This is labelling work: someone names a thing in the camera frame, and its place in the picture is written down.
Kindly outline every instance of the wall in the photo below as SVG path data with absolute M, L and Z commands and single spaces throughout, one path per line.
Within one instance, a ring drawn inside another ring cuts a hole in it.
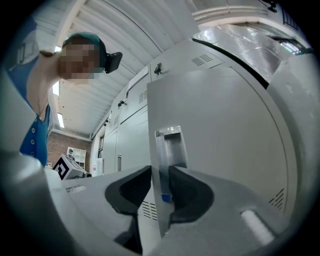
M 68 147 L 85 150 L 85 167 L 87 172 L 90 172 L 90 153 L 91 153 L 90 141 L 85 141 L 77 138 L 68 137 L 56 132 L 51 132 L 48 137 L 47 149 L 48 149 L 48 162 L 51 162 L 52 167 L 56 164 L 61 154 L 66 155 Z

